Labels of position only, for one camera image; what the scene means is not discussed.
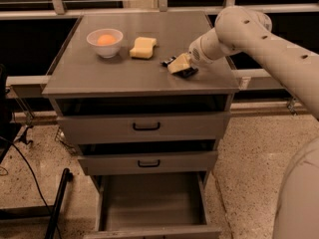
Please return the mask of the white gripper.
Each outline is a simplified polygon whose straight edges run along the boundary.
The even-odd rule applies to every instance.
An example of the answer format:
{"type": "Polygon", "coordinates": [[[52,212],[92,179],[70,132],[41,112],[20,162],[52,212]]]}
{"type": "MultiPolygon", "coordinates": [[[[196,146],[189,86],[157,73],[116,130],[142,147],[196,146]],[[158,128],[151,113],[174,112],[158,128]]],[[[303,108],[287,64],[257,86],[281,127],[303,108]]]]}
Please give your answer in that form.
{"type": "Polygon", "coordinates": [[[190,67],[190,61],[196,65],[211,64],[220,58],[233,54],[233,50],[222,44],[214,28],[198,37],[188,48],[188,53],[180,54],[173,60],[167,69],[175,74],[190,67]]]}

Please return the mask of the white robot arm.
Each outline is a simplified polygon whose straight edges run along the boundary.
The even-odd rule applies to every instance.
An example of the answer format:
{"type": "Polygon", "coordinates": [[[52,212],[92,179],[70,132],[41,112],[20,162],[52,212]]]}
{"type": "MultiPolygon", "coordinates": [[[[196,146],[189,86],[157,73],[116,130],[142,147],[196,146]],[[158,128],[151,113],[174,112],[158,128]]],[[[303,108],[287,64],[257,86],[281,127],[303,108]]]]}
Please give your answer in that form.
{"type": "MultiPolygon", "coordinates": [[[[319,120],[319,55],[271,33],[270,18],[241,6],[222,9],[214,27],[168,64],[176,74],[247,54],[319,120]]],[[[284,173],[272,239],[319,239],[319,138],[292,156],[284,173]]]]}

